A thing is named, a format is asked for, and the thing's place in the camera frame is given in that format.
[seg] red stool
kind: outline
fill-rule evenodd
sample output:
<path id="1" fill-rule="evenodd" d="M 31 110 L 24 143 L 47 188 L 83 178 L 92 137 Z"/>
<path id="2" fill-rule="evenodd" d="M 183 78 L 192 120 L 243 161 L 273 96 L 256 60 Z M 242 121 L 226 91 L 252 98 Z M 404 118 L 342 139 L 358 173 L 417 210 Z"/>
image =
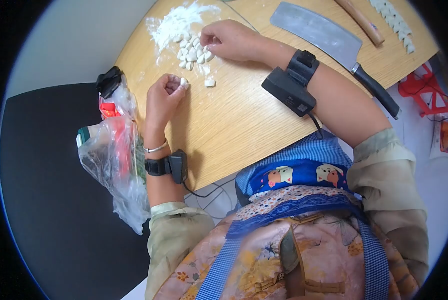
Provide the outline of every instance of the red stool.
<path id="1" fill-rule="evenodd" d="M 407 75 L 407 80 L 399 83 L 398 91 L 402 97 L 412 97 L 414 101 L 420 106 L 423 112 L 421 117 L 425 115 L 433 115 L 448 112 L 448 97 L 444 94 L 437 79 L 432 71 L 423 64 L 422 67 L 426 70 L 422 78 L 416 79 L 414 73 Z M 422 99 L 422 94 L 432 93 L 431 102 L 429 105 Z M 437 107 L 437 94 L 442 98 L 444 106 Z"/>

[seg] plaid fabric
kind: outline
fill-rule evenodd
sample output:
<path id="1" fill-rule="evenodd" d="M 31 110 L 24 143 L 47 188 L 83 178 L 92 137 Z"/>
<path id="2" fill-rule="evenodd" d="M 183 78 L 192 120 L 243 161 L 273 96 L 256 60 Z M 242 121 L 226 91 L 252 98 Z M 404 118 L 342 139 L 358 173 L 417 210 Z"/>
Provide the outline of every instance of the plaid fabric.
<path id="1" fill-rule="evenodd" d="M 228 239 L 222 246 L 221 252 L 210 267 L 197 293 L 196 300 L 218 300 L 234 265 L 235 258 L 241 247 L 242 239 Z"/>
<path id="2" fill-rule="evenodd" d="M 369 225 L 359 221 L 364 248 L 365 300 L 384 300 L 389 293 L 389 265 L 379 239 Z"/>
<path id="3" fill-rule="evenodd" d="M 293 159 L 312 159 L 322 163 L 343 165 L 349 169 L 352 166 L 352 160 L 342 150 L 337 137 L 326 130 L 322 130 L 322 133 L 324 136 L 323 140 L 317 138 L 318 133 L 315 132 L 265 159 L 245 167 L 235 177 L 236 188 L 238 187 L 247 198 L 252 196 L 252 188 L 249 180 L 254 171 L 260 166 L 269 165 L 274 162 Z"/>

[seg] cleaver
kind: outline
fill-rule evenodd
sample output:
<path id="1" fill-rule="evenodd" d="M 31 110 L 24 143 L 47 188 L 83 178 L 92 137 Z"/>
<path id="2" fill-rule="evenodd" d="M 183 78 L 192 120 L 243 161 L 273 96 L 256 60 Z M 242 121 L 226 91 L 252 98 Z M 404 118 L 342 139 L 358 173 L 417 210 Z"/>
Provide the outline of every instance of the cleaver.
<path id="1" fill-rule="evenodd" d="M 362 85 L 379 100 L 389 114 L 398 119 L 399 105 L 374 78 L 369 76 L 360 63 L 357 53 L 362 40 L 334 21 L 295 4 L 281 2 L 270 23 L 280 27 L 326 52 L 346 68 Z"/>

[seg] white floor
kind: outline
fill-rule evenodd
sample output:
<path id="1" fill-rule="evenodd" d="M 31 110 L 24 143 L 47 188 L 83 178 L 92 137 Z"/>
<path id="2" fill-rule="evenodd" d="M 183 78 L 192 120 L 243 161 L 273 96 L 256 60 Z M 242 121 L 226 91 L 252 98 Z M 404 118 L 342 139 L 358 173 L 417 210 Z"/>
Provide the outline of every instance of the white floor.
<path id="1" fill-rule="evenodd" d="M 412 98 L 402 98 L 397 87 L 395 84 L 388 89 L 388 92 L 401 106 L 402 114 L 398 121 L 391 117 L 389 119 L 401 141 L 417 158 L 415 179 L 419 195 L 428 208 L 429 265 L 433 268 L 448 238 L 448 158 L 429 159 L 434 122 L 426 117 L 420 117 L 418 105 Z M 347 155 L 353 158 L 352 148 L 343 141 L 340 143 Z M 234 177 L 235 174 L 229 175 L 215 184 L 220 185 Z M 196 193 L 206 195 L 215 188 L 216 185 L 211 184 Z M 234 181 L 225 184 L 206 198 L 197 198 L 194 195 L 186 197 L 185 202 L 190 207 L 205 209 L 216 224 L 237 203 Z M 123 300 L 143 299 L 146 283 L 147 279 L 144 279 Z"/>

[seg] cartoon cat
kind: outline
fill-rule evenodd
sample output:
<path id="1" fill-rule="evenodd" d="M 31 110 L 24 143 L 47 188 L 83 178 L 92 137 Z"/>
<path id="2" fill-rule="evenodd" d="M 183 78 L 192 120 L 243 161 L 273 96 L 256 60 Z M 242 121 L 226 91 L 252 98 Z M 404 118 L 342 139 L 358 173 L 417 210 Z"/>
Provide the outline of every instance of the cartoon cat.
<path id="1" fill-rule="evenodd" d="M 292 171 L 290 166 L 280 166 L 269 171 L 269 186 L 273 188 L 276 183 L 292 183 Z"/>
<path id="2" fill-rule="evenodd" d="M 322 164 L 318 166 L 316 170 L 317 181 L 321 182 L 325 180 L 332 183 L 334 187 L 337 187 L 337 183 L 339 182 L 339 175 L 337 174 L 337 172 L 344 176 L 344 171 L 342 171 L 338 167 L 329 164 Z"/>

